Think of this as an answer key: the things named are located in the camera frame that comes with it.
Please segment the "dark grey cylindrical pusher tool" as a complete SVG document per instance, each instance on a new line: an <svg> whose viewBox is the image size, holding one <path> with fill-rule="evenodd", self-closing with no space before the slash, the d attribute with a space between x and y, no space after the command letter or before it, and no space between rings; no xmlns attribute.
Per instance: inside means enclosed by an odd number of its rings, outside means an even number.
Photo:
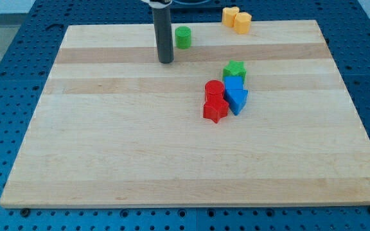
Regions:
<svg viewBox="0 0 370 231"><path fill-rule="evenodd" d="M162 64L170 64L174 60L170 7L153 8L152 13L158 59Z"/></svg>

